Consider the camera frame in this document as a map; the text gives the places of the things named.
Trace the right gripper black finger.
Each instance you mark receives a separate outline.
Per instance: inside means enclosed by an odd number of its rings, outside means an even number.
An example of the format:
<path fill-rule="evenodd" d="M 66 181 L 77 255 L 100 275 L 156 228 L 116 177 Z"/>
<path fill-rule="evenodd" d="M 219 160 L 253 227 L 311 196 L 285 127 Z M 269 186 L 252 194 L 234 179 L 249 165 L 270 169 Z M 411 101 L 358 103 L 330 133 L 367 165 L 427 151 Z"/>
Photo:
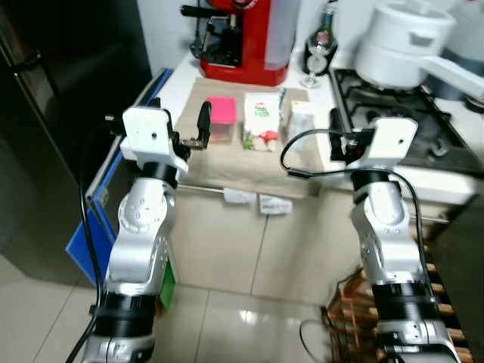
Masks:
<path fill-rule="evenodd" d="M 330 160 L 334 160 L 334 162 L 345 162 L 345 152 L 343 152 L 343 124 L 339 108 L 331 108 L 329 111 L 329 120 Z"/>

